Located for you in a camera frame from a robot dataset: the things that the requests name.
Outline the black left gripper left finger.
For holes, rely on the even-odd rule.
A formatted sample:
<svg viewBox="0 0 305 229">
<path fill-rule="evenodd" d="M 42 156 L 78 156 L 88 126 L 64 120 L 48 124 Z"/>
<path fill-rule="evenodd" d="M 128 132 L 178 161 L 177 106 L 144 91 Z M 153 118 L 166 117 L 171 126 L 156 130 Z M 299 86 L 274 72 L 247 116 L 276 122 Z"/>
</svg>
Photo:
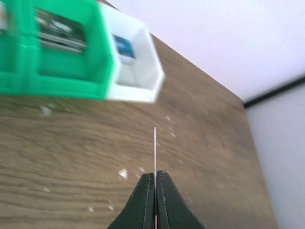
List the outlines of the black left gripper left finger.
<svg viewBox="0 0 305 229">
<path fill-rule="evenodd" d="M 153 229 L 154 199 L 154 175 L 142 174 L 125 207 L 108 228 Z"/>
</svg>

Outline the black card stack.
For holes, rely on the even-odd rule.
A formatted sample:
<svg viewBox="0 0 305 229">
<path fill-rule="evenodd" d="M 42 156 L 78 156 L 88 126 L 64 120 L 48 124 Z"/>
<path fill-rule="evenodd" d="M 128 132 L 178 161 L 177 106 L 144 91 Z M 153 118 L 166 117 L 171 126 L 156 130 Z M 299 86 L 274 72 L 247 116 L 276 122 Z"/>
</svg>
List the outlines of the black card stack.
<svg viewBox="0 0 305 229">
<path fill-rule="evenodd" d="M 40 8 L 35 11 L 42 45 L 75 53 L 81 53 L 87 47 L 81 23 Z"/>
</svg>

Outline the white storage bin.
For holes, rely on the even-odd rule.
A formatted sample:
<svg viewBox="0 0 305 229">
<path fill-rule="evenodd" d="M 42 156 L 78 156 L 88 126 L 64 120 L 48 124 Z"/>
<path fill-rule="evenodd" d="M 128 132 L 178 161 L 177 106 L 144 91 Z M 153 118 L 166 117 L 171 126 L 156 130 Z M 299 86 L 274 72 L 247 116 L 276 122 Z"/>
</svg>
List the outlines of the white storage bin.
<svg viewBox="0 0 305 229">
<path fill-rule="evenodd" d="M 107 100 L 155 103 L 165 73 L 147 26 L 105 3 L 99 3 L 114 60 L 114 69 L 107 88 Z M 132 65 L 121 63 L 113 35 L 132 43 L 136 60 Z"/>
</svg>

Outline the green double storage bin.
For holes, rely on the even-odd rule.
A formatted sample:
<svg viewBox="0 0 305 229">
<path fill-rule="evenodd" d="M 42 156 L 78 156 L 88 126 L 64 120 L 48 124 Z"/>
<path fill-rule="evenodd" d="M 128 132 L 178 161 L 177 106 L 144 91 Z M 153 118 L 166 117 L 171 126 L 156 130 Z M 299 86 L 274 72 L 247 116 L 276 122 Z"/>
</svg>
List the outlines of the green double storage bin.
<svg viewBox="0 0 305 229">
<path fill-rule="evenodd" d="M 0 30 L 0 92 L 105 99 L 114 60 L 105 22 L 95 0 L 3 0 L 7 30 Z M 42 45 L 36 9 L 83 25 L 87 47 L 81 53 Z"/>
</svg>

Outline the blue card stack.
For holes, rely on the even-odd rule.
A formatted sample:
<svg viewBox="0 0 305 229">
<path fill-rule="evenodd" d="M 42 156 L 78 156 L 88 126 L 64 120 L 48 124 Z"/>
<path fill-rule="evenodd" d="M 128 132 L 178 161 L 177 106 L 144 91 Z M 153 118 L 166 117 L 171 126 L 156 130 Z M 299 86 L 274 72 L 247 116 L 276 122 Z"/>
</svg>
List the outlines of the blue card stack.
<svg viewBox="0 0 305 229">
<path fill-rule="evenodd" d="M 121 63 L 132 65 L 136 60 L 132 43 L 128 39 L 116 35 L 113 35 L 113 39 Z"/>
</svg>

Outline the black frame post right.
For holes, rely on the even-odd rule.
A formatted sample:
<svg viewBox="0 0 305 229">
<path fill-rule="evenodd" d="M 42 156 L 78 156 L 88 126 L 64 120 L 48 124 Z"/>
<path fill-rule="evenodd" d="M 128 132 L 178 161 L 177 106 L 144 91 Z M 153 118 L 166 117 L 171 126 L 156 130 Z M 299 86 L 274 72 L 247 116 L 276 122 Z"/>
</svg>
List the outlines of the black frame post right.
<svg viewBox="0 0 305 229">
<path fill-rule="evenodd" d="M 292 81 L 288 81 L 285 84 L 280 85 L 279 87 L 275 87 L 272 90 L 266 92 L 265 94 L 261 94 L 249 101 L 243 103 L 244 108 L 247 109 L 249 107 L 255 106 L 259 103 L 262 103 L 268 99 L 271 99 L 280 94 L 286 93 L 290 90 L 293 90 L 296 87 L 305 84 L 305 75 L 303 74 L 301 77 L 294 79 Z"/>
</svg>

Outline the red white card stack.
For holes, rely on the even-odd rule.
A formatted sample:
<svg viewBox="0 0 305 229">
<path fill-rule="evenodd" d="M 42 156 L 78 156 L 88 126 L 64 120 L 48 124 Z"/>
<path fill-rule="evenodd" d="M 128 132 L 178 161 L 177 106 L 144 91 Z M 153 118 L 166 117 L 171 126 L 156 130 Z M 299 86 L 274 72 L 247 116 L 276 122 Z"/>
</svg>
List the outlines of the red white card stack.
<svg viewBox="0 0 305 229">
<path fill-rule="evenodd" d="M 2 31 L 7 30 L 7 11 L 5 4 L 0 2 L 0 29 Z"/>
</svg>

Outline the red white credit card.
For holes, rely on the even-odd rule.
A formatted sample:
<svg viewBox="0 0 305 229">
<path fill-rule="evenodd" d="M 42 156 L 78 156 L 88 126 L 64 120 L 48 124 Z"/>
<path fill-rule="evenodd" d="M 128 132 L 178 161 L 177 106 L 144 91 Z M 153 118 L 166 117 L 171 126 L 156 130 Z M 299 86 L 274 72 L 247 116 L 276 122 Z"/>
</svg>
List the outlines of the red white credit card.
<svg viewBox="0 0 305 229">
<path fill-rule="evenodd" d="M 154 228 L 158 229 L 158 212 L 157 212 L 157 144 L 156 144 L 156 127 L 153 128 L 154 137 Z"/>
</svg>

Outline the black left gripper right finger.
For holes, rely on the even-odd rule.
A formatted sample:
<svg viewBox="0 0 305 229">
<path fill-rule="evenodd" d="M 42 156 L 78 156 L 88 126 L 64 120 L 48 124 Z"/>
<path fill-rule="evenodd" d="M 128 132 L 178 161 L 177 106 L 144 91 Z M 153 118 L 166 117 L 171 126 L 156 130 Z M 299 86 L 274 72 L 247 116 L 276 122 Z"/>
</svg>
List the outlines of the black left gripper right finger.
<svg viewBox="0 0 305 229">
<path fill-rule="evenodd" d="M 167 172 L 156 175 L 156 212 L 159 229 L 203 229 Z"/>
</svg>

